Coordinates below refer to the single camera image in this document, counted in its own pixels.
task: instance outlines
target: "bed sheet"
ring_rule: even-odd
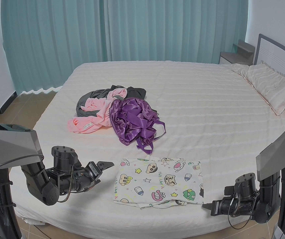
[[[27,190],[20,167],[10,172],[12,197],[18,216],[43,221],[89,238],[177,239],[229,226],[226,216],[211,217],[201,205],[167,209],[118,205],[112,201],[122,158],[145,158],[136,144],[124,146],[113,129],[92,134],[68,131],[78,99],[112,84],[147,90],[146,101],[158,111],[167,133],[154,143],[154,157],[199,160],[204,180],[204,202],[221,199],[224,187],[244,173],[256,173],[255,157],[285,130],[285,110],[276,116],[231,66],[189,62],[101,62],[77,67],[42,114],[34,129],[53,166],[51,148],[74,148],[83,166],[89,161],[112,161],[115,166],[101,183],[65,203],[46,206]],[[236,224],[246,216],[232,219]]]

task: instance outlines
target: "white headboard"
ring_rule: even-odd
[[[259,34],[254,65],[261,61],[267,63],[275,71],[285,74],[285,46]]]

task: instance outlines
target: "purple ribbon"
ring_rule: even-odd
[[[114,100],[109,110],[109,116],[121,143],[128,146],[136,140],[137,148],[149,155],[154,148],[153,141],[166,133],[164,122],[159,120],[157,113],[151,109],[145,100],[139,98]],[[163,125],[165,130],[161,136],[156,138],[156,130],[152,127],[154,124]]]

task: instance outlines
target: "curtain fold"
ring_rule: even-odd
[[[218,63],[245,40],[248,0],[108,0],[113,61]]]
[[[107,61],[104,18],[104,0],[2,0],[3,47],[17,93],[59,87],[82,63]]]

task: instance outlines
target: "white label sticker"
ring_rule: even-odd
[[[215,202],[215,211],[214,214],[218,214],[218,210],[219,210],[219,201]]]
[[[95,176],[97,176],[98,173],[97,173],[96,169],[93,167],[93,165],[92,165],[91,163],[89,163],[89,167],[90,167],[90,169],[93,171],[93,173],[95,174]]]
[[[88,129],[91,125],[93,125],[93,123],[92,123],[92,122],[90,122],[90,123],[86,124],[86,125],[84,126],[84,129]]]

